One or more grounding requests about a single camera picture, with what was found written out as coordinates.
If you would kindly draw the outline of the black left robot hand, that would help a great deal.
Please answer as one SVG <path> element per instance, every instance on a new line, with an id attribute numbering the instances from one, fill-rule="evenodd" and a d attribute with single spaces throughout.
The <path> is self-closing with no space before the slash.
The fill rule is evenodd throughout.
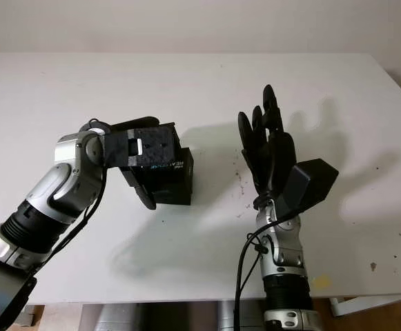
<path id="1" fill-rule="evenodd" d="M 104 136 L 104 167 L 119 168 L 141 202 L 156 208 L 149 175 L 169 166 L 179 150 L 175 124 L 161 124 L 155 117 L 142 117 L 110 127 Z"/>

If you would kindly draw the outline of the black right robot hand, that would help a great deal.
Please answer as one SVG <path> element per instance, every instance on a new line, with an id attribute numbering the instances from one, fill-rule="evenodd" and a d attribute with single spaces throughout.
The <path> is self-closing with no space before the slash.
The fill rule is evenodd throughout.
<path id="1" fill-rule="evenodd" d="M 242 154 L 261 197 L 276 199 L 296 164 L 292 136 L 284 130 L 280 108 L 271 85 L 263 90 L 261 106 L 255 106 L 252 119 L 244 112 L 237 117 Z"/>

